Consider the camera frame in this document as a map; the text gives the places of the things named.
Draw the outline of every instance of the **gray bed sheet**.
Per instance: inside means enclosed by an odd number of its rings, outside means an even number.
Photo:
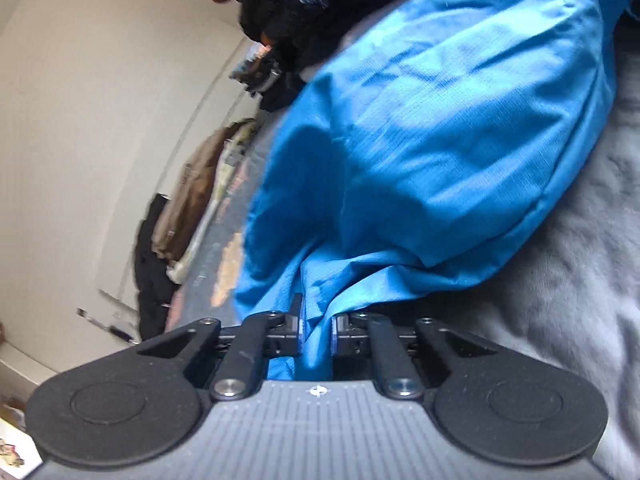
[[[616,31],[618,96],[585,168],[532,239],[494,278],[428,298],[424,310],[591,380],[609,423],[594,461],[640,478],[640,29]],[[183,286],[180,324],[236,322],[241,231],[279,116],[245,161]]]

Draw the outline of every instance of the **blue cloth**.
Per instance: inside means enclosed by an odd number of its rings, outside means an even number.
[[[316,75],[236,289],[241,318],[304,293],[304,353],[270,377],[328,378],[335,314],[467,288],[514,255],[605,126],[628,2],[410,0]]]

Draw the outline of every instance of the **white wall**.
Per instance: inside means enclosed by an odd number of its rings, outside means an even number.
[[[168,109],[188,121],[184,74],[241,33],[235,9],[209,0],[1,5],[0,320],[60,371],[122,348],[75,310],[113,311],[95,275],[143,139]]]

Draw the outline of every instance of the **brown cloth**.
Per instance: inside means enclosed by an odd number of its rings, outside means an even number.
[[[220,128],[185,163],[171,200],[162,210],[152,236],[152,249],[170,265],[179,261],[207,209],[225,142],[251,119]]]

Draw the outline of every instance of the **white circular symbol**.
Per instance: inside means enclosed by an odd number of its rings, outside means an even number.
[[[318,386],[314,386],[309,390],[309,393],[317,397],[318,399],[324,394],[327,394],[328,392],[329,390],[327,390],[324,386],[320,386],[320,384],[318,384]]]

